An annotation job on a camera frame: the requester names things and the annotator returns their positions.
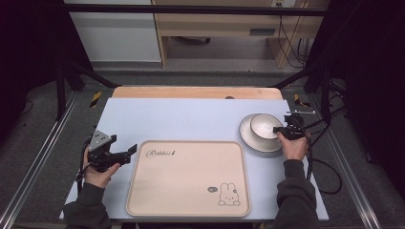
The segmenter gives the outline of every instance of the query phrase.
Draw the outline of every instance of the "person's arm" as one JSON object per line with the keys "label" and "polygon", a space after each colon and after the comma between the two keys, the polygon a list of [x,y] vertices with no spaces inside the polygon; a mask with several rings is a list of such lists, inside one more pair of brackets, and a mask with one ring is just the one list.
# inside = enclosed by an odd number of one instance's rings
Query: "person's arm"
{"label": "person's arm", "polygon": [[316,196],[312,184],[306,180],[302,159],[307,152],[307,141],[300,138],[289,141],[278,133],[286,157],[286,179],[277,185],[279,212],[273,228],[318,228]]}
{"label": "person's arm", "polygon": [[[83,164],[87,162],[86,150]],[[66,228],[111,228],[112,224],[108,217],[105,206],[102,204],[105,187],[111,176],[118,170],[119,164],[115,164],[108,171],[99,173],[92,167],[85,171],[83,188],[77,200],[63,207]]]}

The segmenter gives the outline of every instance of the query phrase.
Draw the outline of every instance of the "saucer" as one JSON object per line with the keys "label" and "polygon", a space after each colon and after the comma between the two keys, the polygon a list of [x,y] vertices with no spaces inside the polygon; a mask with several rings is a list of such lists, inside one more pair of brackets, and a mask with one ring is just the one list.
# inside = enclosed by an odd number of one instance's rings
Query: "saucer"
{"label": "saucer", "polygon": [[244,120],[242,120],[241,125],[239,126],[239,132],[244,142],[252,149],[262,153],[271,153],[280,150],[282,148],[282,144],[277,138],[265,139],[253,132],[250,124],[252,118],[256,115],[259,114],[248,115],[244,118]]}

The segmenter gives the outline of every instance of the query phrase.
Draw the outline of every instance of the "black sleeve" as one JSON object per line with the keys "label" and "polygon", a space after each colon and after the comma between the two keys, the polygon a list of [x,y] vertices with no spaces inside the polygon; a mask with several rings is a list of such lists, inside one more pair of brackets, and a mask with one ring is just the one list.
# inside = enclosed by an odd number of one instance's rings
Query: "black sleeve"
{"label": "black sleeve", "polygon": [[286,180],[277,185],[279,212],[273,228],[319,228],[315,188],[305,179],[301,160],[284,162]]}
{"label": "black sleeve", "polygon": [[63,207],[66,228],[112,228],[105,206],[102,204],[104,190],[85,182],[77,200]]}

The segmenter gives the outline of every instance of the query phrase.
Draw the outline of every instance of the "white cabinet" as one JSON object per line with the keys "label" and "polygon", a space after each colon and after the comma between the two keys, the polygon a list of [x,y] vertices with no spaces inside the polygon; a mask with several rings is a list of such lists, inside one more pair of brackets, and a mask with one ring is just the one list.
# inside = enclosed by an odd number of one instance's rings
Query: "white cabinet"
{"label": "white cabinet", "polygon": [[[69,4],[151,5],[150,0],[65,0]],[[161,62],[152,13],[71,12],[90,60]]]}

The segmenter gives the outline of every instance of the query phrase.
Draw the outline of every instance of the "rectangular tray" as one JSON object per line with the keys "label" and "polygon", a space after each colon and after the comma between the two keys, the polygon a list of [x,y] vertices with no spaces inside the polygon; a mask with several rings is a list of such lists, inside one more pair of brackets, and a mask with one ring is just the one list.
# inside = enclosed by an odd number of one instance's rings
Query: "rectangular tray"
{"label": "rectangular tray", "polygon": [[131,216],[243,217],[247,187],[237,142],[145,141],[126,208]]}

